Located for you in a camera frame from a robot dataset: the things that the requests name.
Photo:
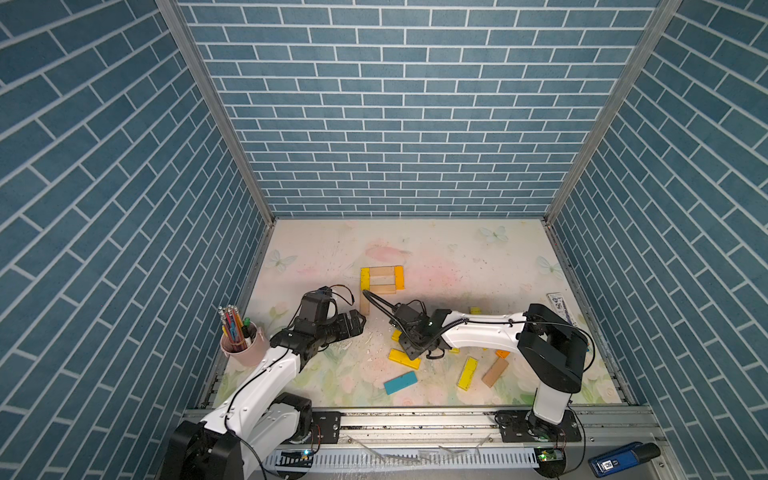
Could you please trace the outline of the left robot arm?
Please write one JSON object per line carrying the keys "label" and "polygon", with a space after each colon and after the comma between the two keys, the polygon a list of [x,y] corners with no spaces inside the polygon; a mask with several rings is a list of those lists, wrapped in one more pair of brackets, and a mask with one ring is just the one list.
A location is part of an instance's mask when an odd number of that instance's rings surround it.
{"label": "left robot arm", "polygon": [[255,371],[203,420],[183,421],[171,434],[161,479],[246,479],[283,442],[302,440],[311,428],[311,401],[284,388],[318,351],[361,335],[366,317],[357,310],[325,314],[320,322],[297,319],[270,339]]}

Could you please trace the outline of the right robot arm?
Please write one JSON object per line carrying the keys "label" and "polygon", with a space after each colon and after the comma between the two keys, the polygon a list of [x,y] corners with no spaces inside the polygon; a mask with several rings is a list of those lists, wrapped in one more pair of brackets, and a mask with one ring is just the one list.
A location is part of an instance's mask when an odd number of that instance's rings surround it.
{"label": "right robot arm", "polygon": [[581,391],[587,351],[594,345],[584,329],[568,323],[543,304],[523,313],[473,315],[450,309],[432,314],[397,303],[387,314],[401,331],[399,343],[412,360],[432,358],[434,350],[487,348],[518,353],[538,378],[533,405],[522,427],[504,427],[509,434],[542,441],[566,441],[566,410]]}

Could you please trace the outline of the tan wooden block diagonal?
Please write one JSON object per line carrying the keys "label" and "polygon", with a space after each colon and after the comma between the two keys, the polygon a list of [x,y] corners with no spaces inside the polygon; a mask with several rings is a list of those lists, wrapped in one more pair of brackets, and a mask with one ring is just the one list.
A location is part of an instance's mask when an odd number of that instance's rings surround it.
{"label": "tan wooden block diagonal", "polygon": [[394,284],[390,285],[372,285],[370,291],[377,295],[392,295],[397,292],[397,288]]}

